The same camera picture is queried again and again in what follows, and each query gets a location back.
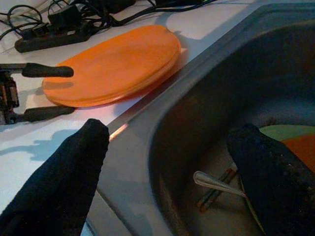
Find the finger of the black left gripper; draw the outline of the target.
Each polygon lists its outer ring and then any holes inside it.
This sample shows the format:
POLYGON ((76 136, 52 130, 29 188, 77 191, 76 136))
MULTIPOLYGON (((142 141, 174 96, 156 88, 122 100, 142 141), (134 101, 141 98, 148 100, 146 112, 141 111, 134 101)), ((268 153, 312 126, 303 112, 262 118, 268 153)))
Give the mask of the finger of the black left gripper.
POLYGON ((27 63, 22 69, 22 75, 29 78, 72 77, 74 75, 74 71, 68 66, 51 67, 38 63, 27 63))
POLYGON ((61 115, 68 115, 75 111, 73 107, 51 106, 27 109, 23 114, 23 119, 28 122, 36 122, 53 119, 61 115))

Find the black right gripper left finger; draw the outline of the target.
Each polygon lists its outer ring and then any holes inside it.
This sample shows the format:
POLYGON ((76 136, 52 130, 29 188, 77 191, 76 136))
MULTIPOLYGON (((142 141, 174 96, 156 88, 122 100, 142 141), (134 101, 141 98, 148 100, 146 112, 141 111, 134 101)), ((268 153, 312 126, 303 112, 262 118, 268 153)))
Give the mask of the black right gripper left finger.
POLYGON ((0 215, 2 236, 79 236, 109 145, 91 118, 28 178, 0 215))

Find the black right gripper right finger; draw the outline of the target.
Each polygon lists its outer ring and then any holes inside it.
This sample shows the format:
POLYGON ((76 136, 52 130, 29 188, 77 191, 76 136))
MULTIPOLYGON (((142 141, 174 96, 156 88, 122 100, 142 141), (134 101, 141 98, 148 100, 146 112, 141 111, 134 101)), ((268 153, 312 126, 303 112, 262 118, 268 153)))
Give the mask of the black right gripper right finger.
POLYGON ((315 234, 315 174, 253 124, 229 131, 227 149, 267 236, 315 234))

